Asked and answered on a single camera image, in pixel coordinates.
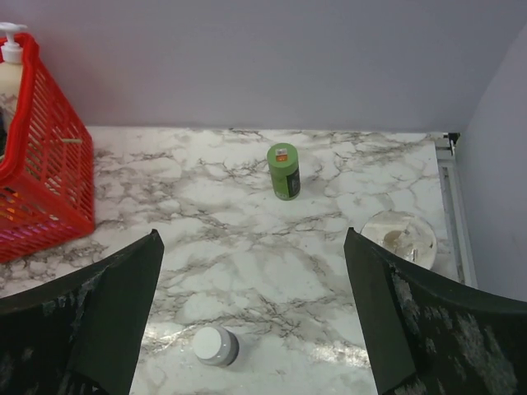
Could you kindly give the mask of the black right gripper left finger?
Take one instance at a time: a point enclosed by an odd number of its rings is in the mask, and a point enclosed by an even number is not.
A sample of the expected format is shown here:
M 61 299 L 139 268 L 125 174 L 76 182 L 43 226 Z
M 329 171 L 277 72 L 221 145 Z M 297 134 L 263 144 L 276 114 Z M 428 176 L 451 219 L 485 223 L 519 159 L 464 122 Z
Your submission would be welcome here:
M 3 394 L 127 394 L 161 270 L 157 230 L 1 299 Z

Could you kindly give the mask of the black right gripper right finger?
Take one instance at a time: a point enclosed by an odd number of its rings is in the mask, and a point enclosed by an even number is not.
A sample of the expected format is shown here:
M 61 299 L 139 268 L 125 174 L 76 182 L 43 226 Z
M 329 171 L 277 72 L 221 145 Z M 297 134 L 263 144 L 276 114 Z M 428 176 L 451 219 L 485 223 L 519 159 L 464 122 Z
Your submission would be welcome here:
M 526 304 L 410 263 L 354 229 L 344 242 L 379 394 L 524 394 Z

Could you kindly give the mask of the white pill bottle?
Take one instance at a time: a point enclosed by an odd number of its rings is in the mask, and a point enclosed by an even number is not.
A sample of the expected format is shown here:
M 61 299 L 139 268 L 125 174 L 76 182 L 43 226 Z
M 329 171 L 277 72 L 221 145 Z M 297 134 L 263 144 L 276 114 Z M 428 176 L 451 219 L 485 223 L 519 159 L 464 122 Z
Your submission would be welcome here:
M 194 334 L 192 348 L 204 365 L 227 367 L 239 355 L 240 343 L 236 335 L 227 329 L 207 326 Z

